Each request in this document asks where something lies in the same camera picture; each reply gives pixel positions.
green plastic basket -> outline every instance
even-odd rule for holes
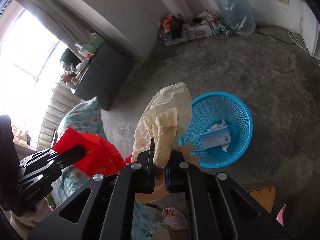
[[[104,43],[104,39],[101,38],[99,35],[94,34],[87,44],[84,44],[83,47],[90,53],[95,53],[97,49]]]

concrete floor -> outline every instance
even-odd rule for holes
[[[281,29],[263,29],[291,42]],[[239,184],[274,181],[272,215],[287,204],[285,226],[295,236],[320,200],[320,67],[295,45],[253,34],[213,37],[157,46],[134,68],[109,112],[103,112],[107,138],[124,157],[132,152],[134,131],[145,107],[161,88],[185,82],[192,98],[209,91],[239,97],[253,118],[246,153],[222,169]],[[182,195],[169,195],[161,207],[184,210]],[[160,212],[153,210],[158,220]]]

window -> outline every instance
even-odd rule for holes
[[[41,124],[63,69],[67,46],[24,11],[0,47],[0,115],[28,129],[37,148]]]

red cloth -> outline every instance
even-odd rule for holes
[[[61,154],[77,145],[85,148],[86,155],[73,165],[89,177],[96,173],[110,176],[118,173],[125,166],[121,154],[112,143],[92,133],[79,133],[70,127],[52,150]]]
[[[131,163],[131,157],[132,157],[132,154],[130,154],[129,157],[124,160],[124,163],[125,164]]]

plastic water bottle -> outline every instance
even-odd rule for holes
[[[214,0],[233,32],[251,35],[256,24],[248,0]]]

